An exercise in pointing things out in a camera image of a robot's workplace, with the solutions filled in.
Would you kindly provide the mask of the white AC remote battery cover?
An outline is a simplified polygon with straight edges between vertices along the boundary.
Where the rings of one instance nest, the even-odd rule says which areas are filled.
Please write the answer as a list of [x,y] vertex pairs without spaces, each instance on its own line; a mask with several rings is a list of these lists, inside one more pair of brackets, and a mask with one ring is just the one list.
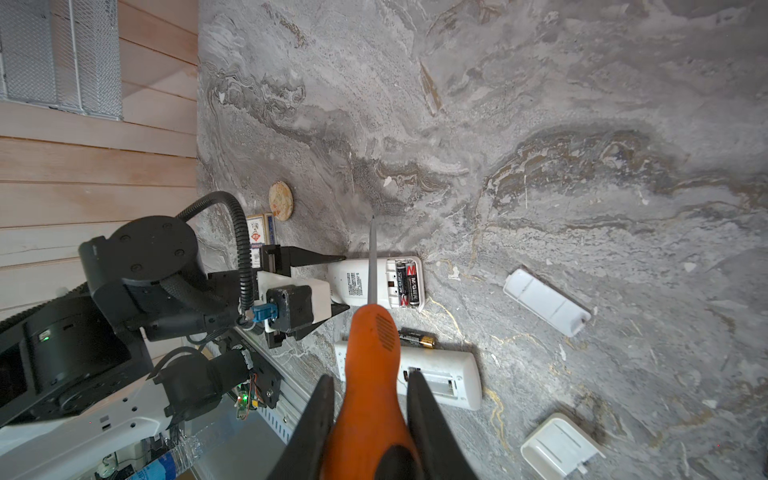
[[568,416],[554,413],[536,428],[520,447],[522,458],[546,480],[563,480],[574,471],[587,473],[595,456],[603,459],[602,447]]

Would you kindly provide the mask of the orange handled screwdriver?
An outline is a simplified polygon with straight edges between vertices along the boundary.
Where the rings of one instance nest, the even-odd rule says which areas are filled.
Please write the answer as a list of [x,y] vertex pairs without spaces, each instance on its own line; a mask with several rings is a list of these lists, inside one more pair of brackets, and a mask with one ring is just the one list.
[[371,221],[367,302],[353,315],[342,406],[324,454],[324,479],[420,479],[421,465],[397,394],[401,347],[378,304],[377,230]]

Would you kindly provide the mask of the white TV remote control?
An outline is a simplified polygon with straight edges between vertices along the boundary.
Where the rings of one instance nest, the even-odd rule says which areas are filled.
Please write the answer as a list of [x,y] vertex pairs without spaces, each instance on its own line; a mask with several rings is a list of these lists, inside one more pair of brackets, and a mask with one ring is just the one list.
[[470,411],[480,409],[482,385],[473,354],[428,349],[394,342],[389,349],[376,347],[359,353],[346,341],[334,345],[342,381],[355,401],[375,407],[397,408],[405,395],[409,374],[420,371],[437,403]]

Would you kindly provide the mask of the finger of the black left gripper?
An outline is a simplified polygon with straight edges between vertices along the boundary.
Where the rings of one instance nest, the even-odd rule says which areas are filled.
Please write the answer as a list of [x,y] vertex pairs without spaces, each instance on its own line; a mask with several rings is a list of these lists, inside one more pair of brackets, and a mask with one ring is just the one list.
[[340,315],[343,312],[348,311],[349,309],[350,309],[350,306],[347,304],[337,303],[335,301],[332,301],[331,314],[326,319],[304,323],[290,332],[281,332],[277,330],[273,332],[265,332],[264,338],[267,342],[267,348],[268,349],[280,348],[283,342],[289,338],[292,338],[296,341],[302,340],[308,335],[310,335],[312,332],[314,332],[316,329],[318,329],[323,323],[327,322],[328,320],[330,320],[331,318],[337,315]]
[[344,255],[325,255],[295,246],[265,245],[260,248],[260,269],[291,276],[294,267],[324,265],[345,260]]

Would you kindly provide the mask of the white air conditioner remote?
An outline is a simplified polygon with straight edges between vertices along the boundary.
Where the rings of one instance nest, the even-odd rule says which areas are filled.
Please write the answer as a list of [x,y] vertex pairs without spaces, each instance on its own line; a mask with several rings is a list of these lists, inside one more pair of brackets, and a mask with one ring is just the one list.
[[[418,285],[421,304],[418,307],[399,305],[396,267],[398,261],[413,261],[417,265]],[[331,298],[337,303],[359,307],[369,300],[370,262],[366,259],[350,259],[328,266],[327,281],[331,288]],[[379,257],[375,267],[376,303],[386,309],[410,308],[421,311],[425,302],[424,269],[422,261],[416,256]]]

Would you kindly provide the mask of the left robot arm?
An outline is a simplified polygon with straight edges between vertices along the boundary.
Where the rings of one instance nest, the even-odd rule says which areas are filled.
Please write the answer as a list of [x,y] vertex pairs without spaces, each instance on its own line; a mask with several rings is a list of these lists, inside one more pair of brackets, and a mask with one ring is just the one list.
[[175,216],[83,243],[83,284],[1,326],[1,475],[71,479],[215,409],[274,408],[283,377],[250,347],[300,340],[344,306],[292,276],[333,257],[269,246],[252,264],[246,216],[223,191]]

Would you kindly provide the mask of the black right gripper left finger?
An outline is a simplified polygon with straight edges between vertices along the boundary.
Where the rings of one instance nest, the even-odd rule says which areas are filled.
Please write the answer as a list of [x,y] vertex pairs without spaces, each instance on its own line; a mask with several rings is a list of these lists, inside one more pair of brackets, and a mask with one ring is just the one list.
[[334,423],[334,406],[333,378],[322,375],[268,480],[320,478],[326,443]]

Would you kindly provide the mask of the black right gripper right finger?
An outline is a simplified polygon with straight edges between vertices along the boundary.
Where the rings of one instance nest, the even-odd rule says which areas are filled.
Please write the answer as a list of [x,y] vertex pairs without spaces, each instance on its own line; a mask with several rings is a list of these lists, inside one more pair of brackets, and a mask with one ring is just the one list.
[[406,397],[408,429],[423,478],[477,480],[420,371],[409,374]]

